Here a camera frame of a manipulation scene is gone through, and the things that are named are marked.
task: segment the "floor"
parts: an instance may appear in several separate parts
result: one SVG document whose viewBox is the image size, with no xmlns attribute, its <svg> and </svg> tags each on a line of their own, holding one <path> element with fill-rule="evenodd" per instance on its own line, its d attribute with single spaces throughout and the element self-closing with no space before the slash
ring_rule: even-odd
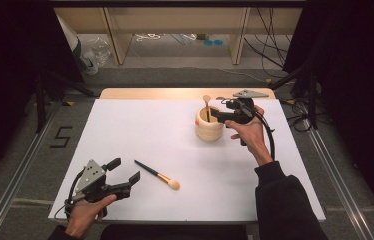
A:
<svg viewBox="0 0 374 240">
<path fill-rule="evenodd" d="M 106 62 L 101 65 L 99 72 L 104 69 L 138 69 L 150 68 L 163 70 L 164 68 L 187 68 L 187 69 L 212 69 L 222 71 L 227 75 L 243 75 L 259 82 L 276 81 L 277 76 L 271 76 L 272 70 L 280 73 L 282 61 L 279 53 L 285 56 L 283 51 L 275 51 L 265 47 L 265 55 L 272 61 L 260 57 L 251 47 L 245 45 L 239 65 L 231 63 L 230 53 L 227 47 L 227 36 L 210 35 L 212 45 L 205 45 L 203 41 L 191 40 L 181 35 L 147 35 L 134 36 L 132 45 L 123 65 L 116 66 L 113 57 L 109 56 Z M 248 35 L 246 39 L 259 51 L 264 50 L 267 36 Z M 291 36 L 276 36 L 277 46 L 287 50 Z M 86 51 L 94 42 L 99 40 L 107 41 L 103 35 L 81 35 L 83 51 Z M 248 74 L 251 69 L 265 69 L 268 74 L 265 76 L 253 76 Z M 94 81 L 94 76 L 85 76 L 88 81 Z M 289 89 L 293 83 L 287 83 L 277 89 L 278 99 L 289 99 Z M 9 196 L 11 205 L 8 205 L 6 214 L 0 219 L 0 239 L 33 239 L 34 237 L 45 238 L 53 230 L 56 222 L 47 218 L 50 206 L 53 203 L 56 189 L 59 188 L 61 179 L 66 173 L 66 168 L 76 148 L 82 130 L 73 131 L 71 140 L 67 142 L 66 148 L 50 148 L 50 145 L 63 144 L 62 140 L 55 139 L 55 133 L 62 126 L 71 126 L 74 129 L 82 129 L 93 105 L 91 98 L 84 97 L 76 92 L 68 91 L 67 102 L 75 102 L 73 106 L 61 106 L 52 103 L 47 106 L 49 112 L 50 129 L 44 132 L 43 138 L 39 139 L 35 134 L 36 129 L 36 108 L 34 99 L 28 103 L 27 116 L 21 123 L 14 141 L 6 149 L 6 154 L 0 159 L 0 199 L 6 193 L 12 191 L 7 188 L 9 182 L 14 179 L 15 172 L 23 172 L 22 180 L 18 188 L 13 189 L 12 196 Z M 283 105 L 286 117 L 298 114 L 303 111 L 290 105 Z M 347 149 L 342 144 L 341 137 L 337 134 L 335 126 L 330 124 L 328 116 L 318 119 L 320 126 L 318 131 L 300 131 L 306 128 L 306 122 L 299 122 L 292 127 L 292 134 L 295 138 L 299 152 L 303 158 L 311 182 L 315 188 L 321 205 L 326 211 L 327 220 L 321 223 L 322 228 L 330 239 L 374 239 L 374 196 L 368 189 L 359 170 L 353 167 L 353 161 Z M 316 144 L 319 139 L 325 146 L 326 152 L 317 150 Z M 38 145 L 37 150 L 31 144 Z M 26 171 L 18 168 L 21 162 L 27 162 Z M 339 173 L 342 184 L 336 184 L 330 176 L 330 166 L 334 164 L 335 170 Z M 343 198 L 339 195 L 345 193 L 350 195 L 356 204 L 357 210 L 363 215 L 370 233 L 362 233 L 357 230 L 351 218 L 349 208 L 344 204 Z M 96 224 L 88 239 L 98 239 L 105 224 Z M 259 233 L 255 224 L 247 225 L 250 239 L 259 239 Z"/>
</svg>

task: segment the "table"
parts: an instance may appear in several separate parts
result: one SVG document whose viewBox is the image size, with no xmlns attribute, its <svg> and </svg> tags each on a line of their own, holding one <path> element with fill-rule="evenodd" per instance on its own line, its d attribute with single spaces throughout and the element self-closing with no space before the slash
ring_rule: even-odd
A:
<svg viewBox="0 0 374 240">
<path fill-rule="evenodd" d="M 230 97 L 241 90 L 104 90 L 102 97 L 94 103 L 49 218 L 54 219 L 75 175 L 89 159 L 103 165 L 120 157 L 122 164 L 106 174 L 107 183 L 126 182 L 137 171 L 141 172 L 141 179 L 133 186 L 130 198 L 108 207 L 107 221 L 188 224 L 256 222 L 254 190 L 259 180 L 253 171 L 257 167 L 253 156 L 239 141 L 230 139 L 229 136 L 234 133 L 232 129 L 224 128 L 222 138 L 211 143 L 198 139 L 194 132 L 195 113 L 204 105 L 203 93 L 212 97 L 210 105 L 224 110 L 224 106 L 215 98 Z M 266 119 L 270 127 L 275 129 L 276 159 L 286 174 L 294 174 L 300 179 L 314 213 L 320 221 L 324 221 L 325 215 L 279 101 L 273 95 L 254 101 L 266 110 Z M 180 190 L 174 191 L 166 186 L 136 165 L 134 159 L 178 180 Z M 62 211 L 57 214 L 58 220 L 65 218 Z"/>
</svg>

